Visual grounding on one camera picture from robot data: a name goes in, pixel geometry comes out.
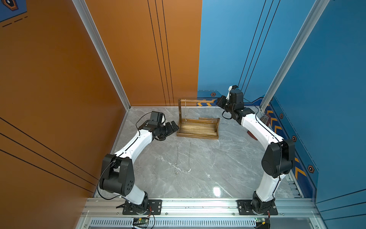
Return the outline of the wooden jewelry display stand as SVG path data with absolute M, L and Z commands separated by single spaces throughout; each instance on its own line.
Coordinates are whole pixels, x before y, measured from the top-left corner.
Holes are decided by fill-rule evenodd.
M 213 139 L 219 138 L 219 123 L 220 118 L 204 118 L 199 117 L 198 119 L 189 119 L 182 116 L 182 102 L 186 103 L 208 103 L 211 104 L 214 100 L 187 100 L 178 99 L 178 109 L 179 109 L 179 129 L 177 131 L 177 136 L 179 137 L 189 137 L 189 138 L 200 138 L 200 139 Z

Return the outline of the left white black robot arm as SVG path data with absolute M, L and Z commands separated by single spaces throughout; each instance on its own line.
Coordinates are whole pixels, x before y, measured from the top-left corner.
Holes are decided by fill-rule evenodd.
M 133 165 L 142 151 L 156 141 L 164 141 L 179 130 L 174 122 L 167 122 L 165 114 L 149 112 L 150 118 L 136 126 L 135 136 L 115 154 L 107 154 L 102 161 L 101 175 L 97 192 L 104 190 L 125 199 L 123 207 L 130 208 L 137 214 L 146 214 L 149 210 L 147 192 L 135 185 Z

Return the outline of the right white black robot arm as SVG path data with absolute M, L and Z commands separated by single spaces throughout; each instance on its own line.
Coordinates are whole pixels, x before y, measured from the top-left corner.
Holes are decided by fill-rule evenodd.
M 230 86 L 228 95 L 221 96 L 216 104 L 230 113 L 231 119 L 247 129 L 265 150 L 261 161 L 264 174 L 250 206 L 256 215 L 269 214 L 275 206 L 279 185 L 295 165 L 295 144 L 276 134 L 252 109 L 245 107 L 244 94 L 238 86 Z

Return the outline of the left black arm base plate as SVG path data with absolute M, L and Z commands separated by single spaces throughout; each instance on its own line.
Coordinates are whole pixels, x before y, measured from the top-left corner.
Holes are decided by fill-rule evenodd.
M 141 205 L 136 205 L 126 201 L 123 204 L 123 215 L 160 215 L 162 210 L 161 199 L 144 200 Z

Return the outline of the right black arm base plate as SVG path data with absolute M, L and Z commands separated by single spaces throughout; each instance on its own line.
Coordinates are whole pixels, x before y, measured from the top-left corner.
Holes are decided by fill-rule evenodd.
M 274 199 L 268 202 L 262 202 L 261 200 L 257 199 L 240 199 L 236 201 L 239 215 L 250 216 L 267 216 L 268 214 L 270 216 L 277 216 L 278 211 L 274 202 Z

